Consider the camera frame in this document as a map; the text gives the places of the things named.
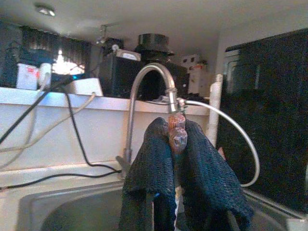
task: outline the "dark cabinet door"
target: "dark cabinet door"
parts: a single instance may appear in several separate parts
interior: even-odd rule
[[[243,126],[259,154],[260,178],[250,189],[302,212],[307,210],[307,34],[257,41],[227,57],[221,99],[222,111]],[[223,119],[220,146],[239,180],[248,182],[252,155]]]

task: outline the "faucet spout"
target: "faucet spout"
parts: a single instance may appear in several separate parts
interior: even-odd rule
[[[169,112],[175,113],[178,111],[177,107],[177,89],[175,88],[174,81],[172,75],[168,71],[168,69],[158,63],[151,63],[144,66],[140,72],[137,74],[133,86],[130,92],[130,106],[129,106],[129,118],[128,118],[128,127],[127,127],[127,139],[126,139],[126,147],[124,149],[124,159],[127,163],[131,162],[131,139],[132,139],[132,131],[134,124],[134,111],[135,111],[135,101],[136,95],[144,76],[150,71],[157,71],[163,77],[165,85],[166,85],[166,96],[169,97]]]

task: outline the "ceiling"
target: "ceiling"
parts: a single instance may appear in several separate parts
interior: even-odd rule
[[[0,19],[94,43],[100,25],[134,49],[138,35],[170,37],[180,55],[217,46],[221,29],[285,11],[307,0],[42,0],[55,9],[48,17],[34,10],[36,0],[0,0]]]

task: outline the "curtain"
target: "curtain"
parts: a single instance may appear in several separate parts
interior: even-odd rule
[[[58,56],[59,50],[65,61],[83,64],[85,72],[90,68],[91,43],[71,39],[50,32],[37,30],[28,26],[21,27],[23,32],[23,46],[26,49],[43,49]]]

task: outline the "black scrubbing cloth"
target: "black scrubbing cloth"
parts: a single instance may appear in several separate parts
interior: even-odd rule
[[[180,167],[186,224],[190,231],[231,230],[231,211],[242,231],[253,216],[234,172],[195,122],[186,120],[187,147]],[[167,123],[155,119],[125,179],[120,231],[143,231],[146,195],[154,198],[155,231],[173,231],[175,185]]]
[[[247,230],[253,210],[234,172],[197,123],[186,120],[185,130],[188,140],[180,182],[188,227],[192,231],[231,230],[227,219],[229,210],[239,228]]]
[[[167,128],[167,122],[157,118],[144,134],[143,144],[123,186],[120,231],[144,230],[146,193],[155,197],[155,230],[174,230],[175,186]]]

